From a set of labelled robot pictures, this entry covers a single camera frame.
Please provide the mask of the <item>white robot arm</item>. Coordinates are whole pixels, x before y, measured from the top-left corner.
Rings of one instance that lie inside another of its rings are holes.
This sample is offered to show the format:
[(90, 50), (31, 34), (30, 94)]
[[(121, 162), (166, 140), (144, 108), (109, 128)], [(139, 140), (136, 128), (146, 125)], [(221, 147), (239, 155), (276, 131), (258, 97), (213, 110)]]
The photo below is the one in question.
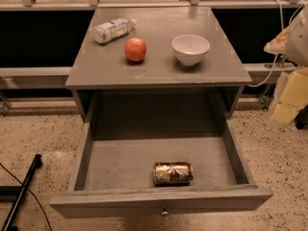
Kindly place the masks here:
[(274, 100), (269, 108), (271, 122), (290, 124), (308, 105), (308, 6), (266, 44), (264, 51), (283, 54), (288, 61), (297, 65), (296, 70), (283, 72), (278, 78)]

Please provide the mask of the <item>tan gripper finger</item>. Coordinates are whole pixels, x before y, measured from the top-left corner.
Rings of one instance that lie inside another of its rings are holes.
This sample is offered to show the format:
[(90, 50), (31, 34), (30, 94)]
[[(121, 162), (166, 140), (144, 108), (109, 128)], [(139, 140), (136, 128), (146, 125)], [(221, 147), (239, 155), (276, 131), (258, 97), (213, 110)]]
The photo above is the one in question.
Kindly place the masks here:
[(308, 67), (300, 67), (291, 73), (282, 72), (269, 106), (269, 124), (275, 128), (289, 125), (307, 105)]
[(265, 45), (264, 51), (270, 54), (285, 54), (288, 33), (289, 27), (283, 29), (274, 39)]

